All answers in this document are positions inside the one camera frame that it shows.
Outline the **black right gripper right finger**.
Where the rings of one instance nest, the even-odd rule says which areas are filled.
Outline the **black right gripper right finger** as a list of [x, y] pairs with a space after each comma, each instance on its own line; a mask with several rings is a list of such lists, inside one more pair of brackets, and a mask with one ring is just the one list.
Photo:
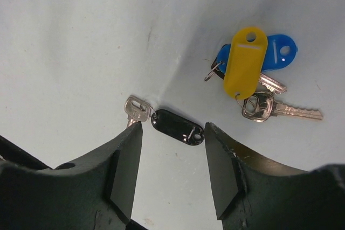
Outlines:
[[205, 125], [217, 219], [224, 229], [344, 229], [344, 165], [304, 171]]

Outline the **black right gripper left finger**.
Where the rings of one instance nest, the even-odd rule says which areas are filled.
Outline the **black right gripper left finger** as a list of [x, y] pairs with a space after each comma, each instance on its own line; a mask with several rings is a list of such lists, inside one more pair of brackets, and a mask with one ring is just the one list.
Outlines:
[[132, 219], [143, 129], [50, 168], [1, 138], [1, 229], [141, 229]]

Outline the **black tag with silver key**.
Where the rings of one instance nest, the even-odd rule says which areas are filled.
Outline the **black tag with silver key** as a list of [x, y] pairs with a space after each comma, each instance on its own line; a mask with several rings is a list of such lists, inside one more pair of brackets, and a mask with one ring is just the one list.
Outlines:
[[124, 110], [128, 117], [128, 127], [136, 122], [150, 121], [155, 130], [189, 146], [197, 146], [204, 141], [204, 128], [198, 123], [166, 109], [155, 110], [136, 96], [127, 98]]

